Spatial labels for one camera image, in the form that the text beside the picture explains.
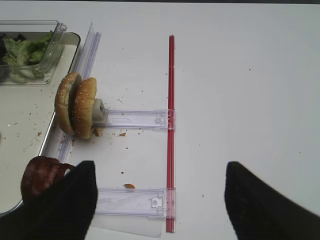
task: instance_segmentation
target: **red rod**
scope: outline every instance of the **red rod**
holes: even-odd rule
[[[168,84],[168,110],[175,109],[175,38],[173,35],[169,37],[169,84]],[[167,153],[167,172],[166,172],[166,188],[173,189],[175,187],[174,176],[174,118],[168,117],[168,153]],[[173,218],[166,219],[166,232],[175,232],[175,221]]]

